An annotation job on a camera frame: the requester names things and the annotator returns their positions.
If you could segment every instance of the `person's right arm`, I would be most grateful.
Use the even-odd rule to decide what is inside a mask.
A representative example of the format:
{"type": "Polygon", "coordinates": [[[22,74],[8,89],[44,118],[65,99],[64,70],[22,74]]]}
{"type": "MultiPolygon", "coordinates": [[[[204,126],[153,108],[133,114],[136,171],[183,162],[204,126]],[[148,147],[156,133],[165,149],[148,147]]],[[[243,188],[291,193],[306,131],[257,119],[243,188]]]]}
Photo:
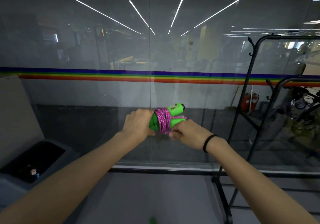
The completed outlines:
{"type": "MultiPolygon", "coordinates": [[[[182,121],[173,127],[170,138],[182,141],[194,149],[203,148],[212,133],[192,120],[182,121]]],[[[226,171],[261,223],[318,223],[301,205],[282,189],[238,155],[228,143],[213,137],[206,151],[226,171]]]]}

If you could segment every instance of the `black wristband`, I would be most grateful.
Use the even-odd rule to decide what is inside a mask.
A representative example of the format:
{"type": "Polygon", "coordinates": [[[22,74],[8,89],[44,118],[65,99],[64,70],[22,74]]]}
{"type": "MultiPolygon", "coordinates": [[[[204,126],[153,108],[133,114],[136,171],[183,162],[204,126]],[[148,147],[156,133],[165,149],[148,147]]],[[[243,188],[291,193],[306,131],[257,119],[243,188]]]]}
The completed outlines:
{"type": "Polygon", "coordinates": [[[207,144],[209,143],[209,141],[210,141],[214,136],[217,136],[217,135],[216,135],[216,134],[213,134],[213,135],[209,136],[209,137],[206,139],[206,141],[204,142],[203,151],[204,151],[205,153],[208,153],[208,152],[206,151],[207,144]]]}

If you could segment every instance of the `purple rope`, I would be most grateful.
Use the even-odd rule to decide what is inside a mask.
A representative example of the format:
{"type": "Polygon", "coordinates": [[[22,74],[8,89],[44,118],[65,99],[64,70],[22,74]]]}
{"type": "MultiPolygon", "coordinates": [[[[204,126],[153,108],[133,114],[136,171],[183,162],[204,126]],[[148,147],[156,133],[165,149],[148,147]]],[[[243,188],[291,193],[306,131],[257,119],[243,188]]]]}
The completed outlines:
{"type": "Polygon", "coordinates": [[[158,117],[160,133],[170,133],[171,131],[170,122],[172,118],[188,119],[187,117],[183,117],[183,116],[171,117],[170,112],[167,108],[156,109],[154,112],[158,117]]]}

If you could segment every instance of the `jump rope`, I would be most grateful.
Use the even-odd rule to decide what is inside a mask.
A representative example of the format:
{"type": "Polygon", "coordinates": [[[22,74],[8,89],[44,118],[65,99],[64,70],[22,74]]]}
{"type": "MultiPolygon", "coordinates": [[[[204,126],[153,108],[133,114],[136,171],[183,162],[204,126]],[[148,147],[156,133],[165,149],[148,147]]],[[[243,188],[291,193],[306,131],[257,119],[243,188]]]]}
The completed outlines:
{"type": "Polygon", "coordinates": [[[156,109],[149,122],[149,128],[158,130],[160,133],[170,133],[174,125],[188,119],[183,115],[177,116],[182,113],[184,109],[185,106],[181,103],[167,108],[156,109]]]}

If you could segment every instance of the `red fire extinguisher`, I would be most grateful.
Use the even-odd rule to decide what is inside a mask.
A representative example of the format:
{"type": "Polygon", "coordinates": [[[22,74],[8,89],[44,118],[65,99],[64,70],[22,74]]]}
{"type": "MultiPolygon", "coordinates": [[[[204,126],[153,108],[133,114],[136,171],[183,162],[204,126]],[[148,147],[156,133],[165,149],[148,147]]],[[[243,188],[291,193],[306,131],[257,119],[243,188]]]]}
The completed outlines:
{"type": "Polygon", "coordinates": [[[247,113],[249,112],[249,109],[251,109],[251,111],[254,111],[259,100],[259,95],[256,93],[252,93],[251,108],[250,108],[250,100],[251,100],[251,95],[249,93],[246,93],[244,95],[244,98],[241,104],[241,110],[243,112],[247,113]]]}

